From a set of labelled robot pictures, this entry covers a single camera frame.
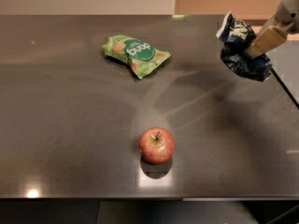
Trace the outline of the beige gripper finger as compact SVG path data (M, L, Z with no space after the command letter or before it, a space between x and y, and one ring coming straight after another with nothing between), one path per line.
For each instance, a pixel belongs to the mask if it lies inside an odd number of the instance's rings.
M244 54L250 59L255 59L277 48L287 41L291 28L291 21L283 23L282 21L278 21L276 17L272 17L263 25L256 38L244 50Z

